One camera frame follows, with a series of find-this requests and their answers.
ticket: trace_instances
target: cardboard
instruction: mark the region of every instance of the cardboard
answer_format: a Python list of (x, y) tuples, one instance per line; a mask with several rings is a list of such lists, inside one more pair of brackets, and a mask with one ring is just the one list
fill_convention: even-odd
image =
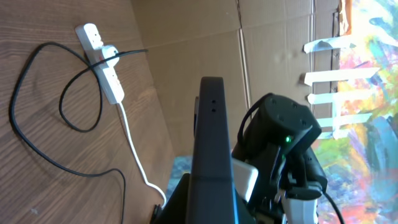
[[(331, 50), (307, 55), (302, 49), (315, 38), (333, 37), (338, 0), (132, 3), (176, 156), (192, 153), (201, 77), (224, 78), (233, 147), (248, 106), (268, 92), (308, 105), (305, 97), (314, 92), (299, 84), (301, 74), (331, 69)], [(314, 90), (329, 93), (331, 84)], [(320, 111), (316, 116), (331, 116), (330, 106)]]
[(149, 48), (147, 58), (176, 154), (193, 149), (193, 112), (204, 76), (224, 78), (229, 138), (236, 144), (245, 111), (236, 31)]

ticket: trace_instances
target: wooden table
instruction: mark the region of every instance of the wooden table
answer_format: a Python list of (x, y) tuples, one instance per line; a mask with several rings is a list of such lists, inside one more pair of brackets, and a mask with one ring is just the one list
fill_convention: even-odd
[[(0, 223), (119, 223), (123, 182), (118, 173), (83, 178), (39, 157), (16, 137), (8, 118), (11, 93), (33, 49), (56, 41), (83, 53), (77, 25), (97, 25), (105, 44), (119, 51), (141, 49), (129, 0), (3, 0), (0, 3)], [(143, 183), (124, 135), (117, 106), (104, 96), (102, 119), (90, 133), (69, 128), (58, 113), (63, 87), (84, 69), (74, 56), (46, 48), (19, 93), (16, 117), (26, 136), (55, 161), (80, 172), (120, 168), (127, 178), (124, 223), (148, 223), (162, 197)], [(150, 182), (165, 190), (174, 159), (146, 55), (128, 55), (116, 65), (132, 138)], [(89, 128), (99, 109), (92, 73), (73, 84), (65, 114)]]

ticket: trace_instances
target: power cord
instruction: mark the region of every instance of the power cord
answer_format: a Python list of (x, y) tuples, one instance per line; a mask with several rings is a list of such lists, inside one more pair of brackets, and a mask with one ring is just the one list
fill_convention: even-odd
[(158, 186), (148, 182), (148, 179), (147, 179), (147, 176), (145, 175), (144, 169), (142, 168), (142, 165), (139, 162), (138, 155), (137, 155), (137, 152), (136, 152), (136, 148), (134, 147), (134, 145), (132, 143), (132, 140), (131, 140), (129, 124), (127, 122), (127, 116), (126, 116), (126, 112), (124, 110), (123, 104), (119, 103), (119, 107), (120, 107), (120, 110), (122, 111), (122, 114), (123, 114), (124, 125), (126, 127), (126, 134), (127, 134), (128, 140), (129, 140), (131, 152), (134, 155), (134, 158), (136, 158), (136, 162), (137, 162), (138, 168), (139, 168), (139, 170), (141, 172), (142, 178), (144, 179), (144, 182), (145, 182), (146, 185), (148, 185), (149, 187), (152, 187), (155, 190), (157, 190), (160, 193), (160, 195), (163, 197), (162, 208), (164, 208), (164, 206), (166, 205), (166, 201), (167, 201), (166, 195), (163, 193), (163, 191)]
[[(53, 46), (56, 46), (56, 47), (60, 47), (61, 49), (64, 49), (64, 50), (70, 52), (71, 54), (73, 54), (74, 56), (76, 56), (78, 59), (80, 59), (83, 63), (85, 63), (85, 64), (87, 65), (87, 68), (86, 68), (86, 69), (82, 70), (82, 71), (79, 72), (77, 75), (75, 75), (75, 76), (68, 82), (68, 84), (65, 86), (65, 88), (64, 88), (63, 91), (62, 91), (61, 97), (60, 97), (59, 108), (58, 108), (58, 109), (59, 109), (59, 112), (60, 112), (60, 115), (61, 115), (61, 117), (63, 118), (63, 120), (64, 120), (72, 129), (74, 129), (74, 130), (76, 130), (76, 131), (78, 131), (78, 132), (81, 132), (81, 133), (87, 133), (87, 132), (92, 131), (93, 129), (95, 129), (95, 127), (98, 125), (98, 123), (99, 123), (99, 121), (100, 121), (100, 119), (101, 119), (101, 115), (102, 115), (103, 97), (102, 97), (102, 93), (101, 93), (101, 85), (100, 85), (100, 81), (99, 81), (99, 79), (98, 79), (98, 75), (97, 75), (96, 72), (93, 70), (93, 68), (95, 68), (96, 66), (98, 66), (98, 65), (101, 64), (101, 63), (107, 62), (108, 60), (112, 60), (112, 59), (114, 59), (114, 58), (122, 57), (122, 56), (129, 55), (129, 54), (137, 54), (137, 53), (140, 53), (140, 52), (146, 52), (147, 50), (132, 50), (132, 51), (128, 51), (128, 52), (120, 52), (120, 53), (118, 53), (117, 55), (115, 55), (115, 56), (113, 56), (113, 57), (104, 59), (104, 60), (102, 60), (102, 61), (100, 61), (100, 62), (98, 62), (98, 63), (95, 63), (95, 64), (91, 65), (91, 64), (90, 64), (87, 60), (85, 60), (81, 55), (79, 55), (78, 53), (76, 53), (76, 52), (73, 51), (72, 49), (70, 49), (70, 48), (68, 48), (68, 47), (66, 47), (66, 46), (64, 46), (64, 45), (62, 45), (62, 44), (59, 44), (59, 43), (56, 43), (56, 42), (46, 42), (46, 43), (40, 44), (40, 45), (31, 53), (31, 55), (30, 55), (30, 57), (28, 58), (28, 60), (27, 60), (27, 62), (26, 62), (26, 64), (25, 64), (25, 66), (24, 66), (24, 68), (22, 69), (21, 74), (19, 75), (19, 78), (18, 78), (17, 83), (16, 83), (16, 85), (15, 85), (14, 91), (13, 91), (13, 93), (12, 93), (11, 100), (10, 100), (10, 105), (9, 105), (9, 120), (10, 120), (10, 124), (11, 124), (11, 126), (12, 126), (12, 129), (14, 130), (14, 132), (15, 132), (19, 137), (21, 137), (21, 139), (22, 139), (34, 152), (36, 152), (39, 156), (41, 156), (41, 157), (42, 157), (43, 159), (45, 159), (47, 162), (51, 163), (52, 165), (54, 165), (55, 167), (58, 167), (58, 168), (61, 169), (61, 170), (64, 170), (64, 171), (69, 172), (69, 173), (71, 173), (71, 174), (75, 174), (75, 175), (80, 176), (80, 177), (101, 177), (101, 176), (103, 176), (103, 175), (105, 175), (105, 174), (107, 174), (107, 173), (110, 173), (110, 172), (112, 172), (112, 171), (116, 171), (116, 172), (118, 172), (118, 173), (122, 176), (122, 178), (123, 178), (123, 198), (122, 198), (123, 202), (122, 202), (121, 223), (123, 223), (123, 220), (124, 220), (124, 205), (125, 205), (125, 199), (126, 199), (126, 178), (124, 177), (124, 174), (122, 173), (121, 170), (119, 170), (119, 169), (117, 169), (117, 168), (113, 168), (113, 169), (109, 169), (109, 170), (104, 171), (104, 172), (99, 173), (99, 174), (85, 174), (85, 173), (82, 173), (82, 172), (78, 172), (78, 171), (69, 169), (69, 168), (67, 168), (67, 167), (65, 167), (65, 166), (63, 166), (63, 165), (61, 165), (61, 164), (59, 164), (58, 162), (55, 162), (54, 160), (52, 160), (51, 158), (49, 158), (46, 154), (44, 154), (41, 150), (39, 150), (39, 149), (38, 149), (38, 148), (25, 136), (25, 134), (24, 134), (24, 133), (22, 132), (22, 130), (19, 128), (19, 125), (18, 125), (18, 123), (17, 123), (17, 121), (16, 121), (16, 117), (15, 117), (15, 105), (16, 105), (16, 101), (17, 101), (17, 97), (18, 97), (19, 90), (21, 89), (21, 86), (22, 86), (22, 82), (24, 81), (25, 76), (27, 75), (27, 72), (29, 71), (30, 66), (32, 65), (32, 63), (33, 63), (34, 59), (36, 58), (37, 54), (38, 54), (44, 47), (49, 46), (49, 45), (53, 45)], [(71, 86), (71, 84), (72, 84), (77, 78), (79, 78), (79, 77), (82, 76), (84, 73), (88, 72), (89, 70), (91, 70), (91, 71), (94, 73), (94, 76), (95, 76), (95, 78), (96, 78), (96, 80), (97, 80), (97, 83), (98, 83), (98, 88), (99, 88), (99, 99), (100, 99), (99, 113), (98, 113), (97, 120), (95, 121), (94, 125), (93, 125), (91, 128), (89, 128), (89, 129), (80, 129), (80, 128), (76, 127), (75, 125), (73, 125), (71, 122), (69, 122), (69, 120), (67, 120), (67, 118), (65, 117), (65, 115), (64, 115), (64, 113), (63, 113), (63, 111), (62, 111), (62, 103), (63, 103), (63, 99), (64, 99), (64, 97), (65, 97), (65, 94), (66, 94), (67, 90), (69, 89), (69, 87)], [(124, 119), (125, 119), (124, 121), (125, 121), (126, 128), (127, 128), (126, 130), (127, 130), (127, 132), (129, 133), (129, 131), (128, 131), (128, 125), (127, 125), (127, 119), (126, 119), (126, 114), (125, 114), (125, 112), (124, 112), (124, 109), (123, 109), (123, 115), (124, 115)], [(151, 183), (148, 183), (148, 181), (147, 181), (147, 179), (146, 179), (146, 176), (145, 176), (145, 173), (144, 173), (144, 170), (142, 169), (141, 163), (140, 163), (139, 160), (138, 160), (138, 157), (137, 157), (137, 154), (136, 154), (136, 152), (135, 152), (134, 146), (132, 145), (132, 141), (131, 141), (130, 134), (128, 134), (128, 136), (129, 136), (129, 143), (130, 143), (130, 146), (132, 147), (132, 151), (133, 151), (134, 157), (136, 158), (137, 164), (139, 165), (141, 174), (142, 174), (144, 180), (146, 181), (146, 184), (149, 185), (149, 186), (151, 186), (151, 187), (153, 187), (153, 188), (155, 188), (155, 189), (158, 190), (159, 192), (163, 193), (156, 185), (152, 185)]]
[(328, 193), (325, 192), (325, 193), (323, 193), (323, 194), (324, 194), (324, 196), (328, 199), (328, 201), (330, 202), (331, 206), (332, 206), (333, 209), (335, 210), (335, 212), (336, 212), (336, 214), (337, 214), (337, 217), (338, 217), (338, 220), (340, 221), (340, 224), (345, 224), (344, 218), (343, 218), (343, 216), (341, 215), (341, 212), (340, 212), (340, 210), (338, 209), (338, 207), (337, 207), (335, 201), (333, 201), (333, 199), (331, 198), (331, 196), (328, 195)]

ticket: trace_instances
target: white tape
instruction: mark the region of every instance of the white tape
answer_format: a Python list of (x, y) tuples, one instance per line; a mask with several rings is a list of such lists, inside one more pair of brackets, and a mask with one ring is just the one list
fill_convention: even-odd
[(331, 50), (340, 48), (353, 48), (355, 45), (351, 41), (350, 35), (344, 35), (340, 37), (332, 37), (326, 39), (319, 39), (309, 42), (304, 45), (304, 52), (317, 52), (321, 50)]
[(347, 138), (349, 131), (350, 131), (350, 129), (339, 129), (337, 131), (324, 132), (319, 135), (318, 139)]
[(307, 100), (312, 105), (333, 103), (346, 100), (366, 100), (372, 95), (371, 90), (354, 90), (338, 93), (309, 94)]
[(314, 82), (330, 82), (357, 78), (370, 78), (379, 69), (380, 68), (355, 68), (323, 72), (307, 72), (305, 74), (304, 84), (312, 86), (312, 83)]
[(354, 114), (346, 116), (338, 116), (335, 118), (319, 118), (317, 119), (321, 127), (342, 126), (346, 124), (365, 123), (372, 116), (372, 113)]

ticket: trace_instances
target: power outlet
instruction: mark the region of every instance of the power outlet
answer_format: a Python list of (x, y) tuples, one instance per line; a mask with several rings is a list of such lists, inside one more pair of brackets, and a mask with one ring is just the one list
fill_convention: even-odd
[[(112, 45), (104, 46), (94, 24), (78, 26), (75, 31), (91, 64), (112, 57), (118, 52)], [(124, 98), (123, 88), (113, 68), (118, 61), (119, 58), (115, 58), (94, 68), (98, 74), (99, 83), (111, 104), (121, 103)]]

